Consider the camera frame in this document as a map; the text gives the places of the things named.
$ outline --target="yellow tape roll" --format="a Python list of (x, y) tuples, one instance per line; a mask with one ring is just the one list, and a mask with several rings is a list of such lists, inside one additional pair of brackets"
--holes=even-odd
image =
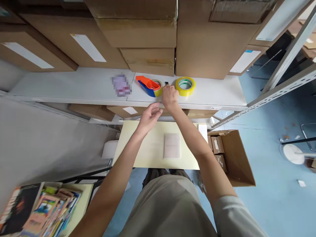
[(180, 77), (175, 83), (175, 88), (180, 96), (190, 96), (194, 91), (195, 81), (190, 77)]
[(155, 94), (155, 97), (159, 97), (159, 96), (161, 96), (162, 95), (162, 88), (163, 88), (163, 85), (162, 85), (162, 83), (161, 83), (161, 81), (159, 81), (159, 80), (153, 80), (154, 82), (156, 82), (156, 83), (158, 83), (158, 84), (160, 84), (160, 88), (158, 89), (158, 90), (154, 90), (154, 94)]

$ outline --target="blue floor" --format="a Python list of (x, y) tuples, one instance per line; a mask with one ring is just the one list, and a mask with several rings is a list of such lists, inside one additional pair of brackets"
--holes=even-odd
[[(254, 66), (240, 77), (247, 102), (257, 98), (260, 89), (267, 83), (267, 80), (250, 78), (257, 69), (258, 66)], [(269, 74), (269, 68), (259, 73), (263, 74)], [(289, 141), (297, 135), (302, 139), (300, 125), (316, 122), (316, 98), (310, 96), (314, 91), (310, 83), (306, 84), (220, 128), (238, 129), (240, 132), (256, 187), (235, 188), (235, 191), (271, 237), (316, 236), (316, 174), (304, 165), (288, 162), (279, 151), (279, 139), (283, 135), (289, 136)], [(216, 115), (223, 118), (230, 113), (219, 111)], [(309, 135), (316, 135), (316, 126), (311, 127)], [(303, 152), (310, 152), (306, 143), (298, 146)], [(194, 171), (186, 172), (197, 184)], [(141, 168), (132, 171), (131, 187), (125, 191), (104, 236), (118, 236), (142, 190), (146, 173), (147, 169)], [(300, 187), (297, 179), (303, 180), (306, 187)], [(197, 189), (201, 204), (215, 227), (211, 206), (206, 196)]]

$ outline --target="stack of books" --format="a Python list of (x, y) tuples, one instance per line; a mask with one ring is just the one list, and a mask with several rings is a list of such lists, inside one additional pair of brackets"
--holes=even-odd
[(0, 235), (58, 237), (67, 227), (82, 190), (43, 182), (18, 187), (0, 219)]

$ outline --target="cutting mat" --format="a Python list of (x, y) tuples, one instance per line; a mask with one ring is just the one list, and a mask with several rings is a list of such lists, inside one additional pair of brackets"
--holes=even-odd
[[(125, 145), (136, 130), (139, 121), (126, 120), (118, 141), (113, 164), (118, 159)], [(180, 159), (163, 159), (165, 134), (180, 134)], [(175, 122), (157, 122), (155, 127), (144, 138), (137, 154), (134, 167), (199, 170), (198, 162), (186, 145)]]

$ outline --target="shirt sleeve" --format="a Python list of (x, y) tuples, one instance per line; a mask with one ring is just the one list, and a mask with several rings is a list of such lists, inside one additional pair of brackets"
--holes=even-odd
[(221, 197), (213, 213), (218, 236), (268, 237), (238, 197)]

